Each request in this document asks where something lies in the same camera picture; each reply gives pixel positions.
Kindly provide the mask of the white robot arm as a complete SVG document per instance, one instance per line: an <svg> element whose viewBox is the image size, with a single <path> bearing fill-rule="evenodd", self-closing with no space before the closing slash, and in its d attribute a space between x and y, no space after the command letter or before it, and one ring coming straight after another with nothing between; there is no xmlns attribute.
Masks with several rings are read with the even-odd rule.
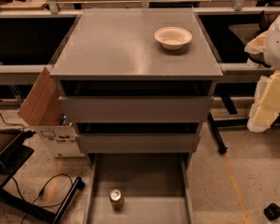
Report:
<svg viewBox="0 0 280 224"><path fill-rule="evenodd" d="M280 115L280 15L245 46L249 54L263 54L264 62L274 69L269 77L261 76L256 87L247 128L254 133L269 129Z"/></svg>

